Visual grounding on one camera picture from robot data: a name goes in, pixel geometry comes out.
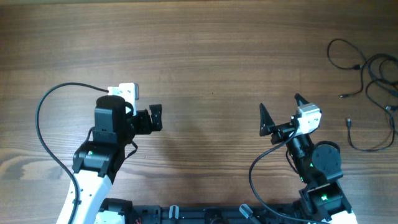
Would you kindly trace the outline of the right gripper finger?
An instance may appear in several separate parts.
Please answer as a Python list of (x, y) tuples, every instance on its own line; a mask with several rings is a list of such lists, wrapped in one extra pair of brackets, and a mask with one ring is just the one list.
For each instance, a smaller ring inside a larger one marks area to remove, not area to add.
[(309, 102), (302, 95), (300, 95), (299, 93), (296, 93), (294, 98), (295, 98), (298, 106), (309, 104)]
[(267, 136), (274, 133), (276, 130), (275, 123), (263, 103), (259, 105), (259, 110), (261, 120), (259, 135)]

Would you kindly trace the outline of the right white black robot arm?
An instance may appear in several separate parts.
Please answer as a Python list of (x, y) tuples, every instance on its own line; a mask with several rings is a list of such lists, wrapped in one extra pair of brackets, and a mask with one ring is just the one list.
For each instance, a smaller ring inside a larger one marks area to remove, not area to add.
[(313, 143), (310, 135), (321, 123), (322, 111), (300, 94), (290, 121), (276, 125), (264, 104), (259, 105), (260, 136), (270, 136), (274, 149), (287, 148), (289, 165), (306, 185), (287, 210), (265, 204), (266, 218), (277, 223), (356, 223), (356, 215), (338, 182), (343, 177), (341, 149), (331, 141)]

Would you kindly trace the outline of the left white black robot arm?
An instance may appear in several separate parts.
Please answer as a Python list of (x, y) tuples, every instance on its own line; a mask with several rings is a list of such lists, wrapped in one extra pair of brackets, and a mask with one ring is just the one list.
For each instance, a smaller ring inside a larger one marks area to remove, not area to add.
[[(134, 136), (162, 129), (162, 106), (151, 105), (136, 114), (126, 112), (132, 104), (116, 95), (96, 101), (95, 125), (73, 155), (77, 186), (69, 188), (58, 223), (140, 223), (132, 202), (109, 198), (116, 174), (128, 158), (125, 147)], [(73, 207), (77, 208), (72, 220)]]

